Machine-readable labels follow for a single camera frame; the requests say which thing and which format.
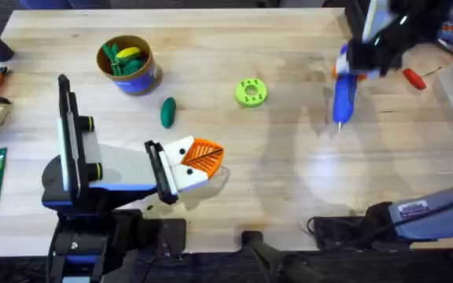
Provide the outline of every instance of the blue glue gun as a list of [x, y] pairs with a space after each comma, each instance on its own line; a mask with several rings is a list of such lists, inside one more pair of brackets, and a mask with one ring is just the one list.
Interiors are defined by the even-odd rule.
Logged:
[[[347, 45], [344, 45], [340, 53], [344, 54], [346, 50]], [[351, 119], [352, 113], [354, 112], [354, 98], [357, 87], [357, 75], [337, 75], [333, 97], [333, 121], [338, 124], [339, 132], [342, 125]]]

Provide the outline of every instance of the black cable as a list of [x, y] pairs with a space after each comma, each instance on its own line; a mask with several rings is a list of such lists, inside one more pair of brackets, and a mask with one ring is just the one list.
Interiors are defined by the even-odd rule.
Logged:
[[48, 255], [46, 256], [46, 267], [45, 267], [46, 283], [50, 283], [50, 263], [53, 261], [53, 243], [55, 243], [55, 240], [57, 239], [60, 224], [61, 217], [59, 216], [59, 220], [57, 221], [57, 225], [55, 226], [55, 230], [53, 231], [52, 241], [50, 242], [50, 246], [48, 247]]
[[157, 261], [157, 257], [155, 256], [155, 259], [153, 259], [153, 261], [152, 261], [151, 263], [148, 263], [148, 264], [147, 264], [145, 276], [142, 278], [141, 283], [145, 283], [145, 282], [146, 282], [146, 278], [148, 278], [149, 270], [151, 269], [151, 266], [152, 266], [156, 261]]
[[[424, 219], [424, 218], [427, 218], [429, 216], [433, 216], [433, 215], [437, 215], [441, 212], [445, 212], [445, 211], [448, 211], [448, 210], [451, 210], [453, 208], [453, 201], [448, 203], [448, 204], [445, 204], [445, 205], [442, 205], [440, 206], [439, 208], [436, 208], [436, 209], [433, 209], [429, 212], [426, 212], [424, 214], [420, 214], [420, 215], [416, 215], [416, 216], [412, 216], [410, 217], [409, 219], [404, 219], [404, 220], [400, 220], [398, 222], [393, 222], [391, 224], [388, 224], [388, 225], [385, 225], [385, 226], [382, 226], [380, 228], [377, 228], [376, 230], [373, 230], [372, 232], [364, 235], [364, 236], [361, 236], [353, 241], [349, 241], [349, 242], [346, 242], [346, 243], [343, 243], [343, 244], [340, 244], [338, 246], [334, 246], [332, 248], [327, 248], [327, 249], [323, 249], [322, 252], [333, 252], [333, 251], [339, 251], [343, 248], [347, 248], [347, 247], [350, 247], [350, 246], [355, 246], [357, 244], [360, 244], [366, 240], [369, 240], [375, 236], [377, 236], [378, 234], [381, 234], [381, 233], [384, 233], [390, 229], [394, 229], [396, 228], [397, 226], [402, 226], [404, 224], [408, 224], [408, 223], [411, 223], [411, 222], [415, 222], [415, 221], [418, 221], [418, 220], [421, 220], [421, 219]], [[308, 223], [307, 223], [307, 228], [309, 229], [309, 224], [310, 222], [314, 219], [314, 217], [310, 218]]]

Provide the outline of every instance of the black mount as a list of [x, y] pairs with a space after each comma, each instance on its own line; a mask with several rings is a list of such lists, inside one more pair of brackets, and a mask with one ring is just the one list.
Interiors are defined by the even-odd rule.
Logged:
[[379, 228], [392, 224], [389, 215], [391, 204], [391, 202], [375, 204], [366, 210], [364, 217], [314, 217], [312, 219], [313, 235], [318, 248], [323, 251], [334, 250], [336, 247], [347, 244], [348, 246], [341, 250], [379, 252], [409, 250], [413, 241], [399, 236], [394, 228], [376, 234], [374, 237], [368, 237], [364, 241], [357, 241]]
[[352, 283], [339, 276], [323, 275], [313, 271], [300, 255], [280, 252], [265, 244], [263, 234], [259, 231], [242, 232], [242, 248], [248, 249], [255, 257], [268, 283]]
[[175, 255], [184, 250], [185, 235], [184, 219], [143, 219], [135, 209], [116, 210], [100, 218], [59, 216], [51, 243], [55, 253], [51, 282], [61, 283], [64, 277], [101, 282], [114, 270], [120, 273], [116, 282], [122, 282], [122, 277], [129, 282], [132, 270], [120, 268], [132, 264], [126, 261], [130, 251]]

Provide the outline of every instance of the clutter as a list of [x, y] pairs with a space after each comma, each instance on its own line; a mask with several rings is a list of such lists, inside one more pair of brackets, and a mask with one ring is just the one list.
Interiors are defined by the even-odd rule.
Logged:
[[137, 36], [121, 35], [108, 40], [98, 51], [98, 67], [122, 91], [147, 94], [162, 80], [149, 44]]

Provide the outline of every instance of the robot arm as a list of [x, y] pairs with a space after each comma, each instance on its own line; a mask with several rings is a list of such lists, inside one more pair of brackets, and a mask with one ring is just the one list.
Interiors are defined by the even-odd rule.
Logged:
[[184, 219], [144, 219], [139, 209], [117, 208], [152, 194], [166, 204], [175, 203], [179, 193], [215, 174], [223, 148], [191, 136], [168, 145], [148, 141], [145, 152], [99, 145], [94, 118], [79, 115], [64, 75], [59, 76], [59, 108], [61, 154], [42, 176], [42, 203], [58, 216], [47, 282], [104, 281], [137, 250], [182, 252]]
[[405, 51], [436, 41], [452, 7], [453, 0], [391, 0], [388, 5], [371, 0], [363, 38], [349, 41], [347, 53], [337, 62], [337, 74], [377, 70], [385, 76], [390, 68], [399, 67], [394, 62]]

